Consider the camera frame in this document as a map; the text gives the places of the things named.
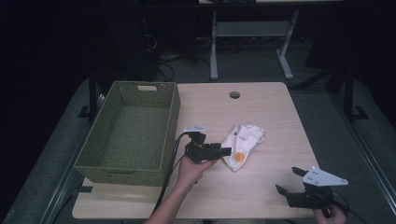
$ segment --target metal leg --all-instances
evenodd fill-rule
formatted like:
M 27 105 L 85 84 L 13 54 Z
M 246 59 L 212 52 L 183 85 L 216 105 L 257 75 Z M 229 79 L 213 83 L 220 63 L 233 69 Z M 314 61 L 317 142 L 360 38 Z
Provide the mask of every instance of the metal leg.
M 288 61 L 286 60 L 285 56 L 286 56 L 286 50 L 288 49 L 288 46 L 289 46 L 291 35 L 293 34 L 294 24 L 297 20 L 298 12 L 299 12 L 299 10 L 293 11 L 291 18 L 290 18 L 288 30 L 286 31 L 286 34 L 285 34 L 285 43 L 283 44 L 281 49 L 276 50 L 276 55 L 280 61 L 280 65 L 282 66 L 283 73 L 285 74 L 286 79 L 289 79 L 289 80 L 294 79 L 294 77 L 293 77 L 293 74 L 291 73 Z
M 212 50 L 210 52 L 210 79 L 218 79 L 218 60 L 216 58 L 216 11 L 213 12 Z

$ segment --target woven basket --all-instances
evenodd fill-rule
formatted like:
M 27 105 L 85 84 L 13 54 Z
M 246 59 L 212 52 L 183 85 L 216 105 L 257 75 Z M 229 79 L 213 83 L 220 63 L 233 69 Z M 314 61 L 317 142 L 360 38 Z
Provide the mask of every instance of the woven basket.
M 75 168 L 92 182 L 161 186 L 175 144 L 176 83 L 113 83 Z

